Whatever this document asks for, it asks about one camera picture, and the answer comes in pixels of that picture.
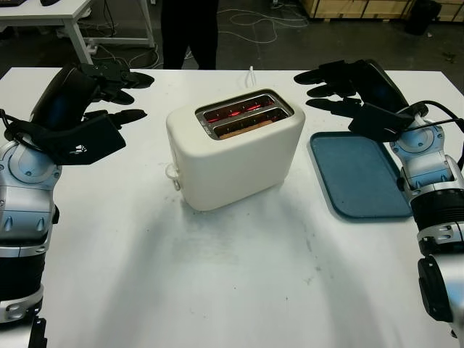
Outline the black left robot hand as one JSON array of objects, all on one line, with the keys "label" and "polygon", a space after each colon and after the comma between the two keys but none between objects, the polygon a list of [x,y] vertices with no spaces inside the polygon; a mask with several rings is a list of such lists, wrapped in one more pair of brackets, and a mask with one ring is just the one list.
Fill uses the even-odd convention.
[{"label": "black left robot hand", "polygon": [[65,131],[83,119],[93,102],[130,105],[126,89],[144,89],[154,78],[118,63],[64,66],[51,80],[31,112],[30,121],[51,131]]}]

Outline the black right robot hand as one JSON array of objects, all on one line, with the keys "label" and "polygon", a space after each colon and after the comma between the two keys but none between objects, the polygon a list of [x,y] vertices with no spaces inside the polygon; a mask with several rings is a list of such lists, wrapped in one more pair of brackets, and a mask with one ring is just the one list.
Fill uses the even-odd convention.
[{"label": "black right robot hand", "polygon": [[333,115],[353,118],[364,104],[392,113],[409,106],[384,69],[371,59],[326,63],[294,76],[294,82],[313,85],[306,105]]}]

